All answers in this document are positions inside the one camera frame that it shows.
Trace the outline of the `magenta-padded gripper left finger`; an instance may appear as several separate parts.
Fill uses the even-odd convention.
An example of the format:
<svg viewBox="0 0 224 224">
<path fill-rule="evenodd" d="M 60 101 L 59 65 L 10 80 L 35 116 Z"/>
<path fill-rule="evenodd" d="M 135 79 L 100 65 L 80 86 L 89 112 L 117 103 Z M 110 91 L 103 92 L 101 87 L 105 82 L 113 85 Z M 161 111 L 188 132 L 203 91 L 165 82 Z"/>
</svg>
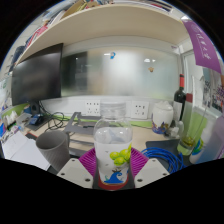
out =
<svg viewBox="0 0 224 224">
<path fill-rule="evenodd" d="M 84 153 L 79 159 L 71 158 L 58 172 L 58 176 L 80 187 L 93 187 L 97 169 L 95 149 Z"/>
</svg>

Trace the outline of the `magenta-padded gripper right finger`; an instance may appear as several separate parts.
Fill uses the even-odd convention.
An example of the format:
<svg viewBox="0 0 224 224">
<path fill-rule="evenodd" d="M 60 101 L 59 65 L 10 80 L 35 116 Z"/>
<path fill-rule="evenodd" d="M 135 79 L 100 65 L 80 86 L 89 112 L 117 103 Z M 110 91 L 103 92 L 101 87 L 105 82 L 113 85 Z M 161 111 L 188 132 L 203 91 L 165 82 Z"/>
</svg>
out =
<svg viewBox="0 0 224 224">
<path fill-rule="evenodd" d="M 136 188 L 141 188 L 169 175 L 169 172 L 156 159 L 148 159 L 143 153 L 132 148 L 130 169 Z"/>
</svg>

